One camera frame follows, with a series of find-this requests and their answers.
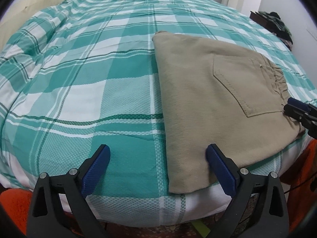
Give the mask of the orange fleece garment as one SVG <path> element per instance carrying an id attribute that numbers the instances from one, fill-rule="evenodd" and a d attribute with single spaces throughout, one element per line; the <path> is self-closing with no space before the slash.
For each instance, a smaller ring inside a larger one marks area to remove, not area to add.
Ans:
<path id="1" fill-rule="evenodd" d="M 296 237 L 316 237 L 316 218 L 307 225 L 303 223 L 316 205 L 316 140 L 307 145 L 281 180 L 290 186 L 286 191 L 290 232 Z M 1 237 L 25 237 L 31 197 L 30 191 L 1 188 Z M 215 214 L 197 223 L 176 226 L 136 228 L 102 224 L 102 227 L 111 237 L 205 237 L 221 216 Z"/>

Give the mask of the pile of dark clothes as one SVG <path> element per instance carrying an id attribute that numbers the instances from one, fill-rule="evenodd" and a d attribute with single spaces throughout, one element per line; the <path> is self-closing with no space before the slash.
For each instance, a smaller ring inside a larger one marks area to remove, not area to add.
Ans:
<path id="1" fill-rule="evenodd" d="M 258 15 L 266 19 L 267 26 L 270 31 L 275 34 L 291 51 L 293 47 L 292 34 L 285 23 L 281 20 L 279 14 L 277 12 L 265 12 L 259 11 Z"/>

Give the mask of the teal plaid bed cover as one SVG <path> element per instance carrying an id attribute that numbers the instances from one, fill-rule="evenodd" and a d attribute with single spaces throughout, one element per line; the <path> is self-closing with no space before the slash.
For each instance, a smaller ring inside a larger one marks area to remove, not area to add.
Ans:
<path id="1" fill-rule="evenodd" d="M 203 36 L 263 54 L 291 96 L 316 88 L 284 44 L 213 0 L 65 0 L 34 14 L 1 51 L 1 184 L 32 190 L 38 176 L 79 167 L 101 144 L 111 161 L 88 203 L 99 220 L 157 227 L 225 210 L 218 184 L 168 191 L 152 37 Z"/>

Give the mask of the dark wooden side table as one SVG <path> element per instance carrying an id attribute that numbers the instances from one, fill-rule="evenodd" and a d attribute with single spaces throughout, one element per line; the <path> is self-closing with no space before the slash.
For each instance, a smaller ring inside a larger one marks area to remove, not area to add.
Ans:
<path id="1" fill-rule="evenodd" d="M 252 12 L 252 11 L 250 12 L 250 19 L 252 19 L 257 24 L 261 25 L 265 29 L 268 28 L 268 21 L 262 16 L 260 16 L 259 14 L 257 14 L 256 12 Z"/>

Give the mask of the khaki beige pants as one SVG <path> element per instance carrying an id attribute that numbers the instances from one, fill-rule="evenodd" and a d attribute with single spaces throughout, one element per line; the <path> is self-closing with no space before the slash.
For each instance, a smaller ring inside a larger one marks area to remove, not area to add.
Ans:
<path id="1" fill-rule="evenodd" d="M 171 193 L 191 193 L 216 181 L 205 156 L 212 143 L 238 167 L 247 167 L 282 151 L 304 132 L 284 114 L 290 98 L 286 79 L 266 56 L 165 31 L 152 41 Z"/>

